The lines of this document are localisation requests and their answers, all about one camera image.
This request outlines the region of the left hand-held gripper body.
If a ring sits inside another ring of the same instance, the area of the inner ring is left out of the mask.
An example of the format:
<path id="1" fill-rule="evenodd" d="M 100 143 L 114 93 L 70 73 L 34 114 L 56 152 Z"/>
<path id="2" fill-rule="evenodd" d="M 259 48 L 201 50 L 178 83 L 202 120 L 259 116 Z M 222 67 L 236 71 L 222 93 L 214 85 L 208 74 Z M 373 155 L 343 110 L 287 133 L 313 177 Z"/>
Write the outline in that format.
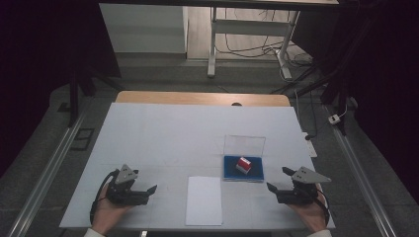
<path id="1" fill-rule="evenodd" d="M 132 169 L 127 164 L 123 164 L 119 170 L 115 171 L 108 184 L 106 198 L 117 205 L 146 205 L 149 201 L 147 193 L 131 189 L 136 178 Z"/>

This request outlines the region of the blue ink pad box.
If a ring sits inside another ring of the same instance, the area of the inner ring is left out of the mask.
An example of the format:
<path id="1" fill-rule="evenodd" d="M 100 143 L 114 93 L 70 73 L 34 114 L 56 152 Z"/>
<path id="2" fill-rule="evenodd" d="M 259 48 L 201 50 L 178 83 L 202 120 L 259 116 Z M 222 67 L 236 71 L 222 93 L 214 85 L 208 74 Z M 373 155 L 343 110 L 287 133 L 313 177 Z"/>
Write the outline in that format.
<path id="1" fill-rule="evenodd" d="M 263 182 L 263 152 L 265 137 L 227 135 L 223 147 L 223 179 L 225 181 Z M 248 174 L 235 167 L 238 159 L 244 157 L 252 164 Z"/>

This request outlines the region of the red and white stamp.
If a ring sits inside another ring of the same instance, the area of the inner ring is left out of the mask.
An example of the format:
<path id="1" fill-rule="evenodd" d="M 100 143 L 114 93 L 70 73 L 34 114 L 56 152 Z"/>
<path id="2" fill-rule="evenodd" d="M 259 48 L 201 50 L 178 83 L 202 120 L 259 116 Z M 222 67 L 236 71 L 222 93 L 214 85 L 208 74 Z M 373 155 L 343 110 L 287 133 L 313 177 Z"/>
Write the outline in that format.
<path id="1" fill-rule="evenodd" d="M 252 164 L 244 157 L 240 157 L 235 165 L 236 169 L 243 174 L 248 174 L 252 168 Z"/>

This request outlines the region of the person's right hand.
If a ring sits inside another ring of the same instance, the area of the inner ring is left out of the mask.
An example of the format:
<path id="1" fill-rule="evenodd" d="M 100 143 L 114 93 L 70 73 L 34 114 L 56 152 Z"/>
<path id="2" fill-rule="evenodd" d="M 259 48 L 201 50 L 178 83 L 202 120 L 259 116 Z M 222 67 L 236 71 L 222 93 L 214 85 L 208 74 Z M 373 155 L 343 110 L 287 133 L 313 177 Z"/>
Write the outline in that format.
<path id="1" fill-rule="evenodd" d="M 327 229 L 324 210 L 315 201 L 306 205 L 289 204 L 289 208 L 298 215 L 302 223 L 312 234 Z"/>

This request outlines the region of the white table cover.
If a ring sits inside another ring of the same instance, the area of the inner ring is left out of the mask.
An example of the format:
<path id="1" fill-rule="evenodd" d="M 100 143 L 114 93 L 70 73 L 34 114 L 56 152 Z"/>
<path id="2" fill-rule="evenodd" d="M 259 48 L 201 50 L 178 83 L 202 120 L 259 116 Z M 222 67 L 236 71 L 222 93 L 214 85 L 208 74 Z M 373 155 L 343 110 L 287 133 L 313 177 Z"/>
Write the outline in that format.
<path id="1" fill-rule="evenodd" d="M 227 135 L 265 137 L 265 182 L 222 178 Z M 181 106 L 114 103 L 105 118 L 61 227 L 86 228 L 104 178 L 123 164 L 139 171 L 137 190 L 157 185 L 148 204 L 129 211 L 119 227 L 162 231 L 280 231 L 303 228 L 267 184 L 292 187 L 283 167 L 313 166 L 291 107 Z M 185 224 L 189 177 L 219 177 L 222 224 Z"/>

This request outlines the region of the white paper sheet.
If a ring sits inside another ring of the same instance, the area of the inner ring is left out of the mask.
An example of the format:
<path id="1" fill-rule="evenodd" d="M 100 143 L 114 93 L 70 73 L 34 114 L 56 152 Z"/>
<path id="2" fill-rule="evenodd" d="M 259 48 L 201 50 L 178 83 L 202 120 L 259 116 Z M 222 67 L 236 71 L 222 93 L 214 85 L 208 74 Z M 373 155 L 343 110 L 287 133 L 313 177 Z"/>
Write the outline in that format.
<path id="1" fill-rule="evenodd" d="M 185 224 L 220 226 L 222 224 L 219 177 L 189 177 Z"/>

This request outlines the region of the person's right white sleeve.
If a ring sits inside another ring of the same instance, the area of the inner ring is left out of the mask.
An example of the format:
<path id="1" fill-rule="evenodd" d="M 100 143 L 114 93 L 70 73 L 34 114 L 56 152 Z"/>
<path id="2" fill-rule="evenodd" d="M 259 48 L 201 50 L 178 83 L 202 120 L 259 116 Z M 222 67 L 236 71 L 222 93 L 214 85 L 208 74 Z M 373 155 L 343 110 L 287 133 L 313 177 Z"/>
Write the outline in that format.
<path id="1" fill-rule="evenodd" d="M 307 237 L 332 237 L 330 230 L 324 229 L 308 235 Z"/>

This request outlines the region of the person's white sleeve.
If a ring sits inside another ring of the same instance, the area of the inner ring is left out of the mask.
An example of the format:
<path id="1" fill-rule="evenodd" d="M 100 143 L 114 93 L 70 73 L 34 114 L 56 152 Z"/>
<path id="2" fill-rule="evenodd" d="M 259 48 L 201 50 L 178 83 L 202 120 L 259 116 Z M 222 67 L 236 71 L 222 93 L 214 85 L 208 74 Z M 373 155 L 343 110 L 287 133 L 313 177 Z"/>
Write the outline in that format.
<path id="1" fill-rule="evenodd" d="M 91 228 L 88 228 L 83 237 L 106 237 L 106 236 L 96 232 L 95 230 Z"/>
<path id="2" fill-rule="evenodd" d="M 307 237 L 332 237 L 330 230 L 324 229 L 308 235 Z"/>

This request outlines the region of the person's left white sleeve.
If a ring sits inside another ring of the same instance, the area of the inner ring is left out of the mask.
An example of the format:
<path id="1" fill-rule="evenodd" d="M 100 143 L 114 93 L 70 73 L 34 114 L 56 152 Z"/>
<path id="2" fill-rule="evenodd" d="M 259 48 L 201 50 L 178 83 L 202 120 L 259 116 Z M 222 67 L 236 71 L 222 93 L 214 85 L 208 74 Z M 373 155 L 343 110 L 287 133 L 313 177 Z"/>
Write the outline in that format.
<path id="1" fill-rule="evenodd" d="M 88 228 L 83 237 L 106 237 L 106 236 L 96 232 L 95 230 L 91 228 Z"/>

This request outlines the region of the black tripod stand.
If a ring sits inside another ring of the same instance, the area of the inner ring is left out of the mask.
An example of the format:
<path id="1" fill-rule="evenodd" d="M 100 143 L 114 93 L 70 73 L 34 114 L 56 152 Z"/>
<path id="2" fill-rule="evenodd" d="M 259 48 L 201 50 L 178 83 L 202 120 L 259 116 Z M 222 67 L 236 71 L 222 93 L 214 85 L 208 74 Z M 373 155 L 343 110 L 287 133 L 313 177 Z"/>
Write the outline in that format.
<path id="1" fill-rule="evenodd" d="M 300 81 L 304 80 L 307 76 L 312 74 L 317 69 L 318 69 L 317 65 L 311 65 L 295 79 L 286 79 L 285 78 L 286 67 L 281 67 L 280 75 L 281 75 L 281 78 L 287 83 L 287 85 L 280 89 L 274 90 L 273 94 L 280 91 L 285 92 L 286 90 L 293 87 Z M 338 99 L 336 117 L 339 120 L 331 121 L 329 119 L 327 122 L 330 123 L 331 125 L 335 125 L 342 135 L 346 135 L 345 114 L 348 111 L 348 107 L 347 107 L 348 81 L 344 76 L 345 70 L 346 70 L 346 66 L 340 63 L 331 72 L 329 72 L 328 74 L 322 75 L 316 82 L 302 89 L 294 91 L 293 94 L 290 95 L 290 98 L 295 98 L 297 100 L 300 96 L 305 95 L 307 93 L 311 93 L 313 90 L 319 88 L 320 86 L 326 86 L 325 91 L 320 96 L 320 102 L 322 105 L 330 105 L 335 99 Z"/>

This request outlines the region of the black metal stand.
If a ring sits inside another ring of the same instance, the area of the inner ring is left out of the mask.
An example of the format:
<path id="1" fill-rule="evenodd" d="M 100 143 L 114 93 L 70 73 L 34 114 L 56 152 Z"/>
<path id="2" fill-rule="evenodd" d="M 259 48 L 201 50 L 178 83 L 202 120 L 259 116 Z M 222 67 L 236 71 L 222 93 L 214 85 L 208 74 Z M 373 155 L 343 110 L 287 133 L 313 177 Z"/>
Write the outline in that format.
<path id="1" fill-rule="evenodd" d="M 78 91 L 81 90 L 85 96 L 93 97 L 96 92 L 96 86 L 93 79 L 99 79 L 111 88 L 118 92 L 123 91 L 125 88 L 118 84 L 116 81 L 99 72 L 92 66 L 85 66 L 76 69 L 70 77 L 70 121 L 68 126 L 72 127 L 76 120 L 79 118 L 79 96 Z"/>

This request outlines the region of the dark curtain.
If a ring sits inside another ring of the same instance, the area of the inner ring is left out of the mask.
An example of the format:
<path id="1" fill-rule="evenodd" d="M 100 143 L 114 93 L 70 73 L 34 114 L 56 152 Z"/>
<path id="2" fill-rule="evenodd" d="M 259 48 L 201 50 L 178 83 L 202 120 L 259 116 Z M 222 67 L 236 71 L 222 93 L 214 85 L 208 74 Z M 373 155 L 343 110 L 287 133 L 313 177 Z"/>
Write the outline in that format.
<path id="1" fill-rule="evenodd" d="M 342 4 L 344 10 L 301 12 L 294 41 L 325 73 L 359 41 L 325 99 L 340 92 L 355 99 L 359 127 L 419 204 L 419 0 Z"/>
<path id="2" fill-rule="evenodd" d="M 0 177 L 76 77 L 121 75 L 100 0 L 0 0 Z"/>

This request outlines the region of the white cabinet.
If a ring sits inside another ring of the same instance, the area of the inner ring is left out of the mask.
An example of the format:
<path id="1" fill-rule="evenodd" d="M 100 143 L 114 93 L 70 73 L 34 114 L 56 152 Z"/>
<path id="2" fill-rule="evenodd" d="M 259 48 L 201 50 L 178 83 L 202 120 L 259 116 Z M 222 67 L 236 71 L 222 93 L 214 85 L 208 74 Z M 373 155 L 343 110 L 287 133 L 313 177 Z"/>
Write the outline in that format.
<path id="1" fill-rule="evenodd" d="M 101 3 L 100 9 L 115 52 L 187 52 L 187 7 Z"/>

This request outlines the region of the aluminium floor rail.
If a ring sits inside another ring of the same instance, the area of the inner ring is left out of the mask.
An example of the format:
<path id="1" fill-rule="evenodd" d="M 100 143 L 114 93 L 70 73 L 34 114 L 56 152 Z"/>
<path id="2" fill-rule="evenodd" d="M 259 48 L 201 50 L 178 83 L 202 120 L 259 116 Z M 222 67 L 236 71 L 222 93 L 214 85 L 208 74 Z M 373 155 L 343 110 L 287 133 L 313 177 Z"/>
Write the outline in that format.
<path id="1" fill-rule="evenodd" d="M 65 130 L 6 237 L 25 237 L 27 234 L 85 117 L 86 113 L 81 112 L 74 124 Z"/>
<path id="2" fill-rule="evenodd" d="M 350 142 L 349 131 L 346 131 L 346 134 L 343 134 L 337 125 L 332 125 L 332 130 L 347 160 L 352 175 L 363 195 L 364 201 L 369 209 L 369 213 L 376 223 L 380 235 L 382 237 L 398 237 L 387 211 L 373 188 L 373 185 L 367 176 L 367 172 L 362 166 L 359 156 L 356 154 L 354 147 Z"/>

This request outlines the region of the white desk frame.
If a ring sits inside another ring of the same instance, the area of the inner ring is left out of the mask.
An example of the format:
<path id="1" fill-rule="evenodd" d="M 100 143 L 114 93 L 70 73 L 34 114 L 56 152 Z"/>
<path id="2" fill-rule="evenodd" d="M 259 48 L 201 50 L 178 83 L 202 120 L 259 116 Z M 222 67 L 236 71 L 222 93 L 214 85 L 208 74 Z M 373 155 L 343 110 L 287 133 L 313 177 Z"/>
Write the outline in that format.
<path id="1" fill-rule="evenodd" d="M 99 4 L 129 4 L 147 6 L 181 6 L 208 8 L 210 17 L 210 45 L 208 76 L 212 77 L 215 70 L 215 37 L 218 34 L 275 36 L 282 37 L 288 44 L 301 11 L 336 10 L 340 7 L 339 0 L 97 0 Z M 219 19 L 216 14 L 219 8 L 289 10 L 292 17 L 288 22 L 262 22 L 247 20 Z"/>

